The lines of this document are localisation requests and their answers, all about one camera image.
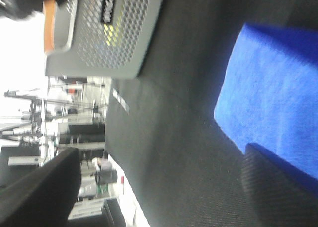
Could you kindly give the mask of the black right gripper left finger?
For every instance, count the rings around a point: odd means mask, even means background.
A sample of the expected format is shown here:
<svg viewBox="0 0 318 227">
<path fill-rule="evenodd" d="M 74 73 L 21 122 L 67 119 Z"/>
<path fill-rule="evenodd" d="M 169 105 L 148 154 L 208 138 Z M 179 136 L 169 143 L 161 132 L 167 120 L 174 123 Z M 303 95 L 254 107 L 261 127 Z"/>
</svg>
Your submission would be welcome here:
<svg viewBox="0 0 318 227">
<path fill-rule="evenodd" d="M 79 150 L 67 149 L 0 193 L 2 227 L 64 227 L 81 185 Z"/>
</svg>

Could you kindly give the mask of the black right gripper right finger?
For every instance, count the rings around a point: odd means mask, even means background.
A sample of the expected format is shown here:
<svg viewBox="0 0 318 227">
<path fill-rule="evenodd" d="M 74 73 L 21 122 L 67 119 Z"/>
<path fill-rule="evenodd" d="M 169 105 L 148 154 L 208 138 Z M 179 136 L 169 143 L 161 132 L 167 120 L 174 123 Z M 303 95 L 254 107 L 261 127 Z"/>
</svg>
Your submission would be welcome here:
<svg viewBox="0 0 318 227">
<path fill-rule="evenodd" d="M 257 143 L 248 143 L 243 190 L 264 227 L 316 227 L 318 181 Z"/>
</svg>

